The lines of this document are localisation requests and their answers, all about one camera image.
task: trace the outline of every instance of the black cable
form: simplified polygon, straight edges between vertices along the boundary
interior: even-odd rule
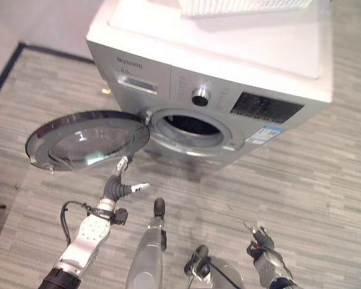
[[[108,220],[107,218],[104,218],[104,217],[94,213],[92,208],[90,206],[88,206],[86,203],[80,203],[77,200],[69,200],[68,202],[65,202],[63,204],[63,206],[61,207],[61,211],[60,211],[60,223],[61,223],[61,227],[63,229],[64,236],[66,237],[67,246],[71,243],[70,231],[69,231],[67,221],[66,221],[66,211],[68,211],[68,209],[67,209],[68,204],[79,205],[80,207],[85,209],[86,212],[88,212],[89,214],[92,214],[92,215],[95,215],[96,217]]]
[[[211,263],[211,260],[210,260],[210,265],[211,265],[211,267],[213,267],[214,269],[216,269],[216,271],[218,271],[223,277],[225,277],[226,280],[228,280],[228,281],[231,283],[231,285],[234,286],[234,288],[236,288],[236,289],[242,289],[241,287],[239,287],[238,285],[236,285],[236,283],[234,283],[234,281],[231,280],[231,279],[228,277],[228,275],[226,275],[225,273],[223,273],[220,269],[218,269],[217,266],[215,266],[213,263]]]

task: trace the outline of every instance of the black baseboard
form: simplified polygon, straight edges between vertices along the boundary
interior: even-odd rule
[[[16,49],[13,51],[10,59],[8,60],[7,64],[5,65],[4,69],[2,70],[2,72],[0,74],[0,89],[4,85],[5,80],[7,80],[14,64],[16,63],[16,60],[21,55],[23,49],[39,51],[42,53],[51,54],[51,55],[55,55],[55,56],[59,56],[59,57],[63,57],[63,58],[71,59],[71,60],[81,61],[81,62],[85,62],[88,64],[94,64],[94,61],[89,58],[80,57],[77,55],[73,55],[70,53],[54,50],[54,49],[39,46],[39,45],[30,45],[30,44],[26,44],[24,42],[19,42],[17,44]]]

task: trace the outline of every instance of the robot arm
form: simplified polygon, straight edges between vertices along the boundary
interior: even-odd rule
[[[254,267],[259,273],[261,286],[267,289],[299,289],[290,272],[285,266],[281,254],[274,249],[274,242],[264,227],[255,230],[244,223],[253,234],[256,242],[252,241],[247,253],[254,259]]]
[[[149,184],[130,186],[121,183],[128,161],[127,157],[123,157],[118,163],[117,173],[108,179],[96,208],[89,208],[86,204],[73,201],[85,207],[88,216],[82,221],[72,242],[69,233],[64,231],[68,246],[44,278],[39,289],[77,289],[85,272],[94,263],[100,246],[110,235],[111,225],[126,223],[128,213],[123,208],[116,210],[117,200],[149,186]],[[70,202],[63,206],[61,213],[63,228],[66,228],[64,212],[68,203]]]

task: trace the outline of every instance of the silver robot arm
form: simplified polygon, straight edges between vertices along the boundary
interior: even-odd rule
[[[128,273],[126,289],[162,288],[162,251],[166,250],[167,237],[163,230],[165,203],[155,200],[154,216],[139,242]]]
[[[68,246],[44,278],[39,289],[77,289],[86,271],[94,263],[100,246],[110,235],[111,225],[126,223],[128,213],[123,208],[116,210],[117,200],[149,186],[149,184],[133,186],[122,184],[122,175],[128,162],[128,158],[123,157],[118,163],[116,174],[107,180],[103,196],[95,208],[76,201],[66,202],[63,205],[60,217]],[[66,205],[69,203],[79,204],[88,212],[72,242],[64,217]]]
[[[264,227],[255,229],[244,223],[253,234],[256,242],[252,241],[247,253],[254,259],[254,267],[259,274],[259,282],[267,289],[299,289],[292,273],[285,265],[281,254],[275,251],[274,242]]]

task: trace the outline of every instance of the energy label sticker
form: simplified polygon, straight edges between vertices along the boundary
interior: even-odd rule
[[[274,126],[265,125],[251,137],[249,137],[246,142],[254,143],[256,145],[262,145],[266,141],[271,140],[276,135],[280,134],[283,131],[282,128],[276,128]]]

